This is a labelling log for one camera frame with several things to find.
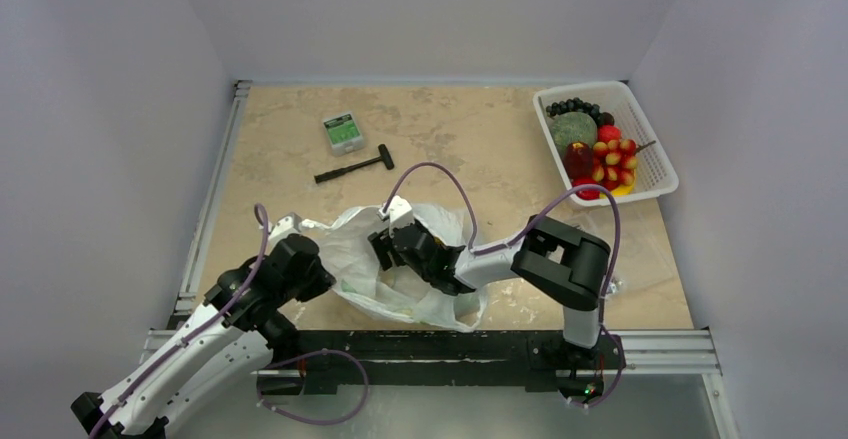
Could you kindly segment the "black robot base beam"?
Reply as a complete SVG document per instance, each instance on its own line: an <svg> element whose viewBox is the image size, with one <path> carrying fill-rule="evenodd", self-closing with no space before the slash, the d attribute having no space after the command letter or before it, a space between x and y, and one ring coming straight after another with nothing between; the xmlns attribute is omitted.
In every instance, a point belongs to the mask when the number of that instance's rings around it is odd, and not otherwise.
<svg viewBox="0 0 848 439"><path fill-rule="evenodd" d="M342 385L521 387L592 401L604 393L604 373L626 365L607 331L584 350L554 330L300 332L279 312L252 328L272 353L257 381L271 395L334 394Z"/></svg>

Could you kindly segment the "dark fake grape bunch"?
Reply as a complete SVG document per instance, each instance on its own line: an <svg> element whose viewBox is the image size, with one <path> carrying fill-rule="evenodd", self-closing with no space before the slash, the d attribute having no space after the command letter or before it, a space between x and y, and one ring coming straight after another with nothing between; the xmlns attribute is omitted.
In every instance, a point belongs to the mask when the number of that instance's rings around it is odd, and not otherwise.
<svg viewBox="0 0 848 439"><path fill-rule="evenodd" d="M571 112L587 114L593 120L597 120L601 115L601 108L598 104L584 101L579 97L563 101L555 101L545 107L545 113L550 118L555 118Z"/></svg>

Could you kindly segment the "white plastic shopping bag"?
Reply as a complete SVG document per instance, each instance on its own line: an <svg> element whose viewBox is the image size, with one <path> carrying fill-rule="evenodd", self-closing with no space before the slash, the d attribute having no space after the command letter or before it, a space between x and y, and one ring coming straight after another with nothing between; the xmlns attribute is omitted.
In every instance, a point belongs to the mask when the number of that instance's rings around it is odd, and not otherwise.
<svg viewBox="0 0 848 439"><path fill-rule="evenodd" d="M385 229L377 205L345 210L332 223L300 223L319 246L323 267L336 279L333 291L374 319L459 332L479 328L488 306L484 289L458 296L443 293L408 266L384 270L367 240Z"/></svg>

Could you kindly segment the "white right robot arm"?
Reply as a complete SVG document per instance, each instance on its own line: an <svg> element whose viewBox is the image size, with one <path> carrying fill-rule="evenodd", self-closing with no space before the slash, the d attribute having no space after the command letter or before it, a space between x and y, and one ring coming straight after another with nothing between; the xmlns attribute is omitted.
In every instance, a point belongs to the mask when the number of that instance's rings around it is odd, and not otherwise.
<svg viewBox="0 0 848 439"><path fill-rule="evenodd" d="M521 278L562 306L561 351L569 363L584 366L600 353L604 296L619 252L619 233L608 244L539 214L506 242L480 250L448 245L418 219L404 227L385 227L367 240L382 270L406 266L450 296Z"/></svg>

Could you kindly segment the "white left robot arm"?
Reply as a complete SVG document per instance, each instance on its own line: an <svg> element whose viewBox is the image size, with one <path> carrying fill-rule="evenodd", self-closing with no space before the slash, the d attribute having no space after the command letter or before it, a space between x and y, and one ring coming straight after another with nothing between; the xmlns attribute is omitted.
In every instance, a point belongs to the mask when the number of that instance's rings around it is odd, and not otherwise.
<svg viewBox="0 0 848 439"><path fill-rule="evenodd" d="M70 406L92 438L165 438L236 374L292 364L299 333L279 309L329 290L319 247L293 233L263 259L223 273L205 302L142 366L104 392Z"/></svg>

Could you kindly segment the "dark red fake apple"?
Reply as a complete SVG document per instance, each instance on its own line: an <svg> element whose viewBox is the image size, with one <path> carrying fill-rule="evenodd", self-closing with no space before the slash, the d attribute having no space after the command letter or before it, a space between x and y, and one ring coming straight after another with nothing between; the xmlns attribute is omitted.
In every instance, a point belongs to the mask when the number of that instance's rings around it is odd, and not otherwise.
<svg viewBox="0 0 848 439"><path fill-rule="evenodd" d="M588 144L574 142L566 147L562 162L569 178L589 177L594 168L594 152Z"/></svg>

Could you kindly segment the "red fake cherry bunch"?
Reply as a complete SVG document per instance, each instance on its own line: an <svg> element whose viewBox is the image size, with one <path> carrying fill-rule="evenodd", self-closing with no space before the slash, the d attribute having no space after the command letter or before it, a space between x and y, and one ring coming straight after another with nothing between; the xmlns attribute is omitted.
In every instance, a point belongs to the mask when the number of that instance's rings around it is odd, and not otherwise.
<svg viewBox="0 0 848 439"><path fill-rule="evenodd" d="M639 166L638 154L656 141L638 145L632 139L596 142L592 146L593 163L590 178L604 186L632 188Z"/></svg>

